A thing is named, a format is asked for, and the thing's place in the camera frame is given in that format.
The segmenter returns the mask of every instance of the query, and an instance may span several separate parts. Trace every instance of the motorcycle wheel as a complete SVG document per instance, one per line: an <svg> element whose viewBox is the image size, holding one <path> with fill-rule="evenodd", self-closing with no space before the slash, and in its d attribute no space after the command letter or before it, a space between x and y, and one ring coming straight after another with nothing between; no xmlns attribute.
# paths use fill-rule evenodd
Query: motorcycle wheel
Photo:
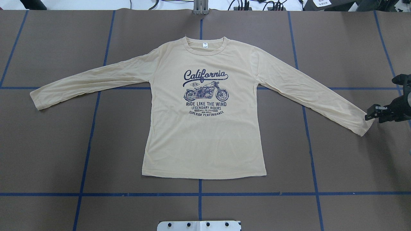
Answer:
<svg viewBox="0 0 411 231"><path fill-rule="evenodd" d="M195 99L191 98L192 96L194 96L194 90L188 90L184 95L184 99L187 101L193 101Z"/></svg>
<svg viewBox="0 0 411 231"><path fill-rule="evenodd" d="M227 90L225 89L220 89L220 91L217 92L217 94L215 95L215 97L221 101L224 102L229 98L229 93L227 92Z"/></svg>

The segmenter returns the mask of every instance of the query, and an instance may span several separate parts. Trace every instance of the gray metal bracket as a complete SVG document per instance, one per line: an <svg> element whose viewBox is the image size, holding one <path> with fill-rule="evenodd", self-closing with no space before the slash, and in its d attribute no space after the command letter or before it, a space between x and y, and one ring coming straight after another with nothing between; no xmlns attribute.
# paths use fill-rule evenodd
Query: gray metal bracket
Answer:
<svg viewBox="0 0 411 231"><path fill-rule="evenodd" d="M208 14L208 0L194 0L194 14Z"/></svg>

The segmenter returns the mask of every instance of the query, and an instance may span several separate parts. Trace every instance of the white paper label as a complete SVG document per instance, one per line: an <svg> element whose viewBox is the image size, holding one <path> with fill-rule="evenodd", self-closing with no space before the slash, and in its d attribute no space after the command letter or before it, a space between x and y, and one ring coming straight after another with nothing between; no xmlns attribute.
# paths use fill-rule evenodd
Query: white paper label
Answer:
<svg viewBox="0 0 411 231"><path fill-rule="evenodd" d="M317 7L324 7L331 5L330 0L312 0Z"/></svg>

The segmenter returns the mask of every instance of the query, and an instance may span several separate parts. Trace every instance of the cream t-shirt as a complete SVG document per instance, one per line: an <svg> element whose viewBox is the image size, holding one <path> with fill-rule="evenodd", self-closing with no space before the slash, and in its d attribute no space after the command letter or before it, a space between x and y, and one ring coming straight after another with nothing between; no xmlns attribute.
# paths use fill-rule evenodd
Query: cream t-shirt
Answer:
<svg viewBox="0 0 411 231"><path fill-rule="evenodd" d="M373 120L329 88L255 46L223 37L167 42L150 53L79 73L30 93L41 110L78 95L149 82L151 126L142 174L264 176L257 85L362 136Z"/></svg>

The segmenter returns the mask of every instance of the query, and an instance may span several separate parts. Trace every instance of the sleeve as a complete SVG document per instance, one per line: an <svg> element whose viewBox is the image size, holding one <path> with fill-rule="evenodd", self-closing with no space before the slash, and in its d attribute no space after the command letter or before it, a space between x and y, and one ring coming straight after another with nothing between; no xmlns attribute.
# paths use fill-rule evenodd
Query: sleeve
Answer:
<svg viewBox="0 0 411 231"><path fill-rule="evenodd" d="M365 121L366 113L308 75L269 53L254 48L250 67L263 86L313 109L330 120L363 136L374 120Z"/></svg>
<svg viewBox="0 0 411 231"><path fill-rule="evenodd" d="M159 48L146 55L111 65L95 68L30 92L38 110L85 93L148 82L153 77L160 60Z"/></svg>

